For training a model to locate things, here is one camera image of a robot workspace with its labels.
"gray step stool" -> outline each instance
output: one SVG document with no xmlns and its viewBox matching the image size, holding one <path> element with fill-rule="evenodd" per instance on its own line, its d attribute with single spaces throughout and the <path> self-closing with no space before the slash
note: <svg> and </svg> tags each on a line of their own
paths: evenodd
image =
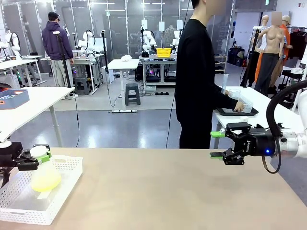
<svg viewBox="0 0 307 230">
<path fill-rule="evenodd" d="M 90 84 L 87 78 L 75 78 L 75 92 L 76 94 L 89 95 L 91 92 Z"/>
<path fill-rule="evenodd" d="M 129 95 L 129 91 L 135 91 L 135 95 Z M 126 105 L 129 105 L 129 102 L 136 102 L 138 105 L 141 104 L 139 86 L 136 83 L 126 84 Z"/>
</svg>

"black sweater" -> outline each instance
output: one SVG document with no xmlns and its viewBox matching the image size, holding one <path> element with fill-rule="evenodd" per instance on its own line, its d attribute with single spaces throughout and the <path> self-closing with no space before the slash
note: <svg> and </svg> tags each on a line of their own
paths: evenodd
<svg viewBox="0 0 307 230">
<path fill-rule="evenodd" d="M 237 100 L 222 94 L 214 77 L 214 51 L 207 29 L 200 21 L 190 19 L 177 55 L 175 96 L 179 122 L 211 124 L 214 108 L 235 108 Z"/>
</svg>

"yellow crate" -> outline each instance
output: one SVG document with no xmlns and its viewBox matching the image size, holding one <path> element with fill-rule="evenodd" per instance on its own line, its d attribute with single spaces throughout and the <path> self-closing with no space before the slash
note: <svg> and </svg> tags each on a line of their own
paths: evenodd
<svg viewBox="0 0 307 230">
<path fill-rule="evenodd" d="M 169 58 L 171 50 L 171 48 L 157 48 L 158 58 Z"/>
</svg>

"hood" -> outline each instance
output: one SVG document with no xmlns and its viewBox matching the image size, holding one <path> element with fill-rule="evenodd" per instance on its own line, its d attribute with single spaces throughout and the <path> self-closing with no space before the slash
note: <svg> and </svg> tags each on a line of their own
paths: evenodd
<svg viewBox="0 0 307 230">
<path fill-rule="evenodd" d="M 47 22 L 47 25 L 46 25 L 46 28 L 49 30 L 49 31 L 58 31 L 60 26 L 58 23 L 56 22 Z"/>
</svg>

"black cap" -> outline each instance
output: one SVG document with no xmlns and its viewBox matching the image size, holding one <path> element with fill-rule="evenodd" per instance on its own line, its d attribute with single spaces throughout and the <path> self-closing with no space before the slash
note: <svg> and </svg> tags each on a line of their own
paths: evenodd
<svg viewBox="0 0 307 230">
<path fill-rule="evenodd" d="M 60 21 L 59 15 L 55 12 L 49 12 L 48 18 L 49 18 L 49 21 L 55 21 L 56 19 Z"/>
</svg>

